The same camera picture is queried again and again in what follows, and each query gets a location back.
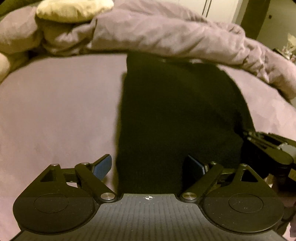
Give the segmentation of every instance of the folded blanket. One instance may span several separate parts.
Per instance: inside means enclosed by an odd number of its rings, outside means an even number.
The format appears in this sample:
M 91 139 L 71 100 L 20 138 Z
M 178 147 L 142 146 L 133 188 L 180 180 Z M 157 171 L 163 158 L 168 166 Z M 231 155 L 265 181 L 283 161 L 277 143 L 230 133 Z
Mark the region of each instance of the folded blanket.
M 91 22 L 64 24 L 36 17 L 36 7 L 9 13 L 0 22 L 0 51 L 13 54 L 42 46 L 56 56 L 93 51 L 141 51 L 164 57 L 201 58 L 242 68 L 296 97 L 296 66 L 238 25 L 215 23 L 182 6 L 135 0 L 115 2 Z

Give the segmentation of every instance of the wall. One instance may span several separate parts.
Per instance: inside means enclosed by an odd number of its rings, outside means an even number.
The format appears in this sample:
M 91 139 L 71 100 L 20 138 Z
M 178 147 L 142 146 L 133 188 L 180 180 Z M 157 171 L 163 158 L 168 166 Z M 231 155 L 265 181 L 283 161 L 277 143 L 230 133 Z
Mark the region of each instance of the wall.
M 270 49 L 282 49 L 288 33 L 296 36 L 296 4 L 292 0 L 271 0 L 257 40 Z
M 291 100 L 292 105 L 296 108 L 296 98 Z
M 240 0 L 240 8 L 237 8 L 237 12 L 234 16 L 235 19 L 235 23 L 240 25 L 242 22 L 242 19 L 244 17 L 244 14 L 246 12 L 247 9 L 247 5 L 248 5 L 249 0 Z
M 268 11 L 269 3 L 270 0 L 249 0 L 241 22 L 247 37 L 257 39 Z

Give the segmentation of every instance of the black cloth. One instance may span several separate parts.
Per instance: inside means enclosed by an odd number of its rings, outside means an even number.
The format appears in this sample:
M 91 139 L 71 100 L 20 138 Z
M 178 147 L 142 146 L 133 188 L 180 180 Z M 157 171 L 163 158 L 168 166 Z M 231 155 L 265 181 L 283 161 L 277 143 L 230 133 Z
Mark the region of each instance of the black cloth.
M 254 130 L 239 88 L 224 71 L 142 53 L 128 54 L 120 115 L 119 193 L 179 194 L 188 154 L 236 168 L 242 132 Z

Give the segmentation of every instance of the pillow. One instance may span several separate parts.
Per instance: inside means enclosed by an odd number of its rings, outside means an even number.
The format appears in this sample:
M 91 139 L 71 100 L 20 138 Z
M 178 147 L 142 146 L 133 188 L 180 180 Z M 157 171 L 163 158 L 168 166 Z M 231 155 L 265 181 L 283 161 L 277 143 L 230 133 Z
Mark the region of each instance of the pillow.
M 10 12 L 0 21 L 0 51 L 20 53 L 38 47 L 43 32 L 36 23 L 36 7 L 26 6 Z
M 21 67 L 29 60 L 27 52 L 6 55 L 0 52 L 0 83 L 12 71 Z
M 18 8 L 39 2 L 40 0 L 4 0 L 0 5 L 0 16 L 12 12 Z
M 44 0 L 37 7 L 39 18 L 60 23 L 81 23 L 112 9 L 112 0 Z

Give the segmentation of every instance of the black mechanical part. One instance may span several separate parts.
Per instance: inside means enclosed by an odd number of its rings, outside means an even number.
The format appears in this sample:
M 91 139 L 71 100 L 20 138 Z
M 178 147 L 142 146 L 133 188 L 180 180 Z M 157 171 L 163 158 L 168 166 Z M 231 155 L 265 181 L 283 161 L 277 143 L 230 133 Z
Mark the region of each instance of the black mechanical part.
M 181 201 L 196 204 L 200 203 L 210 189 L 217 183 L 217 180 L 223 171 L 223 166 L 218 163 L 213 163 L 210 167 L 211 168 L 206 175 L 203 175 L 196 183 L 182 193 L 180 196 Z M 195 194 L 196 197 L 194 199 L 186 198 L 186 196 L 191 193 Z
M 242 161 L 262 178 L 272 174 L 281 191 L 296 190 L 296 142 L 272 133 L 246 132 Z
M 186 190 L 198 181 L 210 169 L 209 164 L 197 161 L 191 155 L 188 155 L 183 163 L 182 171 L 182 190 Z
M 242 181 L 245 172 L 255 181 Z M 239 233 L 256 233 L 275 229 L 284 213 L 276 193 L 249 166 L 242 164 L 231 184 L 211 191 L 202 208 L 220 227 Z
M 254 235 L 228 232 L 209 221 L 198 205 L 174 194 L 124 194 L 100 206 L 84 226 L 56 235 L 23 231 L 13 241 L 285 241 L 273 230 Z
M 111 165 L 110 155 L 93 164 L 82 163 L 71 169 L 61 169 L 59 164 L 49 165 L 14 202 L 13 214 L 20 229 L 56 234 L 88 222 L 100 204 L 117 199 L 116 194 L 100 181 Z M 80 183 L 81 188 L 69 186 L 67 182 Z M 106 193 L 114 197 L 106 199 Z

